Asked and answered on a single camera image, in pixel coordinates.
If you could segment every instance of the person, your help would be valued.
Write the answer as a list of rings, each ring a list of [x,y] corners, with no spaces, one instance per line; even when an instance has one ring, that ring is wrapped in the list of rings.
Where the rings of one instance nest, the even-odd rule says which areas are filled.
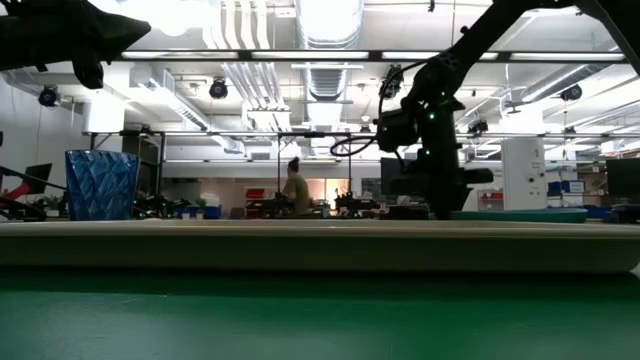
[[[300,159],[296,157],[289,161],[288,179],[282,192],[293,201],[293,215],[304,215],[309,212],[309,185],[298,171],[300,171]]]

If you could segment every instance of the green table surface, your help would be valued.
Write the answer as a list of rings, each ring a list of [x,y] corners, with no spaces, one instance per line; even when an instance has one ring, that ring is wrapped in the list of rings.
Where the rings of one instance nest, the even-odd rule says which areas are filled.
[[[634,359],[618,276],[0,270],[0,359]]]

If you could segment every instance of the blue textured cup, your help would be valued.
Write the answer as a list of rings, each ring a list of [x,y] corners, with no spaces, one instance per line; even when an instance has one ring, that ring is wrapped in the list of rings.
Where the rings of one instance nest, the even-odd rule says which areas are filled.
[[[112,151],[71,150],[65,159],[71,220],[131,218],[140,158]]]

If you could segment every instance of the ceiling pipe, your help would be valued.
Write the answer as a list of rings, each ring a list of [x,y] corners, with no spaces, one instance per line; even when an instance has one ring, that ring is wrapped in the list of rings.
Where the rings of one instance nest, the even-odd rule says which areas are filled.
[[[607,42],[595,49],[598,52],[615,52],[620,48],[613,42]],[[591,76],[611,67],[609,64],[567,65],[547,76],[536,84],[529,86],[520,93],[520,99],[525,103],[534,103],[559,94],[563,90],[590,78]]]
[[[222,34],[222,9],[220,0],[209,0],[209,6],[211,8],[211,20],[208,26],[202,29],[202,40],[209,49],[227,49],[227,43]],[[251,99],[251,96],[243,86],[241,75],[239,74],[236,64],[222,63],[221,67],[227,77],[231,79],[231,82],[242,99],[251,107],[256,108],[258,103]]]
[[[167,72],[165,73],[165,78],[166,77],[170,77],[173,81],[173,77]],[[175,90],[169,90],[164,83],[161,84],[160,82],[153,79],[153,77],[149,78],[149,84],[139,83],[138,86],[140,88],[146,89],[146,91],[149,91],[155,96],[158,96],[162,100],[162,102],[169,108],[171,108],[171,110],[173,110],[176,114],[178,114],[180,118],[198,126],[200,131],[227,131],[226,129],[222,129],[209,122],[207,117],[200,111],[198,111],[198,109],[196,109],[194,106],[192,106],[189,101],[187,101],[179,94],[175,93]],[[213,140],[220,146],[222,146],[224,148],[224,151],[229,154],[243,154],[245,152],[245,146],[242,142],[233,140],[228,136],[214,136]]]
[[[260,49],[270,49],[269,38],[267,36],[267,4],[266,0],[256,0],[256,35],[258,37],[258,45]],[[282,98],[282,92],[280,91],[280,82],[278,81],[278,75],[276,74],[275,65],[271,63],[261,63],[260,67],[264,73],[266,80],[265,84],[270,84],[270,88],[273,90],[274,100],[277,103],[277,107],[284,109],[284,99]]]
[[[225,2],[225,13],[226,13],[226,21],[225,21],[225,31],[224,37],[229,43],[229,46],[232,49],[240,49],[240,43],[238,43],[238,38],[236,37],[236,5],[235,0],[224,0]],[[258,89],[254,87],[255,79],[249,70],[249,65],[247,63],[241,63],[238,69],[238,80],[241,85],[244,87],[245,92],[249,94],[251,99],[251,104],[254,108],[266,108],[267,105],[264,101],[264,98],[261,98]]]
[[[296,0],[296,24],[300,47],[343,50],[356,47],[363,0]],[[308,100],[336,101],[345,95],[349,70],[306,69],[304,80]],[[307,114],[316,125],[337,125],[342,105],[310,104]]]
[[[253,32],[251,31],[251,1],[240,0],[240,8],[242,10],[242,25],[240,30],[240,36],[242,38],[242,42],[244,43],[244,46],[247,49],[255,49],[256,45],[253,42]],[[248,66],[244,68],[247,74],[251,74],[251,71],[249,70]],[[258,73],[258,76],[260,77],[260,81],[262,81],[262,84],[264,85],[263,86],[264,93],[263,93],[263,90],[260,88],[259,84],[253,78],[253,76],[250,76],[251,85],[255,87],[256,92],[259,94],[260,99],[262,99],[263,102],[264,102],[265,93],[266,93],[266,97],[269,98],[269,106],[268,106],[269,108],[277,108],[278,107],[277,101],[273,95],[271,84],[269,84],[268,82],[268,78],[263,71],[262,65],[258,63],[254,63],[253,68],[256,70],[256,73]]]
[[[510,31],[509,35],[506,37],[501,37],[492,47],[493,50],[502,50],[504,49],[510,42],[512,42],[518,35],[520,35],[524,30],[526,30],[533,22],[537,19],[537,16],[531,16],[526,21],[514,26]],[[510,89],[499,89],[496,90],[493,94],[491,94],[488,98],[483,100],[480,104],[473,107],[471,110],[467,111],[464,116],[462,116],[458,121],[456,121],[456,126],[458,126],[458,130],[462,131],[464,126],[469,125],[470,122],[476,120],[474,118],[474,114],[485,114],[496,108],[496,105],[493,103],[494,100],[500,101],[504,96],[509,93]],[[464,125],[460,125],[460,123],[464,119],[471,119]]]
[[[640,106],[640,100],[634,100],[622,106],[618,106],[617,108],[611,109],[603,114],[590,116],[584,119],[573,121],[570,124],[568,124],[567,127],[573,126],[575,127],[576,130],[584,130],[591,126],[594,126],[594,124],[596,123],[637,112],[639,109],[639,106]]]

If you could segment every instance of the black cable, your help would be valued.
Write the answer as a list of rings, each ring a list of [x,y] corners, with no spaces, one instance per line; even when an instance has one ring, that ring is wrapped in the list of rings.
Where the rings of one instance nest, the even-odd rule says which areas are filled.
[[[357,140],[369,140],[369,142],[367,142],[366,144],[364,144],[362,147],[360,147],[359,149],[352,151],[350,153],[339,153],[336,151],[336,149],[342,145],[345,144],[349,144],[352,143],[354,141]],[[329,152],[331,153],[331,155],[333,156],[340,156],[340,157],[346,157],[346,156],[353,156],[353,155],[357,155],[361,152],[363,152],[366,148],[369,147],[369,145],[373,144],[376,141],[376,137],[375,136],[354,136],[354,137],[348,137],[346,139],[340,140],[338,142],[336,142],[335,144],[333,144],[333,146],[331,146],[331,148],[329,149]]]
[[[395,73],[393,73],[393,75],[389,76],[388,79],[384,79],[384,84],[382,84],[382,91],[380,91],[380,94],[384,94],[387,92],[387,88],[389,87],[389,84],[391,84],[391,80],[395,79],[396,77],[398,77],[398,75],[403,74],[405,71],[407,70],[411,70],[414,67],[420,66],[420,65],[424,65],[429,61],[429,59],[427,60],[422,60],[422,61],[418,61],[417,63],[413,63],[399,71],[396,71]],[[384,96],[380,96],[380,100],[378,101],[378,121],[380,121],[380,119],[382,119],[382,103],[384,102]]]
[[[396,154],[396,157],[398,158],[398,161],[400,162],[400,169],[402,171],[404,171],[404,160],[402,159],[402,156],[400,156],[400,153],[398,152],[398,150],[394,150],[393,153]]]
[[[393,73],[389,78],[384,80],[384,84],[382,84],[382,91],[380,91],[380,100],[378,102],[378,120],[380,120],[382,118],[382,103],[384,101],[384,93],[387,91],[387,88],[389,87],[389,84],[391,84],[391,80],[395,79],[398,75],[403,74],[405,71],[407,70],[411,70],[415,67],[418,67],[420,65],[426,64],[429,61],[429,59],[427,60],[422,60],[422,61],[418,61],[417,63],[413,63],[399,71],[396,71],[395,73]],[[342,145],[346,145],[349,143],[352,143],[354,141],[357,140],[369,140],[369,142],[367,142],[366,144],[364,144],[362,147],[360,147],[359,149],[352,151],[350,153],[338,153],[336,151],[336,149],[339,146]],[[377,140],[377,138],[375,136],[355,136],[355,137],[349,137],[346,138],[344,140],[340,140],[338,142],[336,142],[335,144],[333,144],[333,146],[331,146],[331,148],[329,149],[329,152],[331,153],[331,155],[333,156],[339,156],[339,157],[346,157],[346,156],[353,156],[353,155],[357,155],[361,152],[363,152],[366,148],[368,148],[371,144],[373,144],[375,141]],[[402,160],[402,158],[400,157],[400,154],[398,153],[398,151],[395,151],[396,156],[398,157],[398,160],[400,160],[401,166],[404,169],[404,161]]]

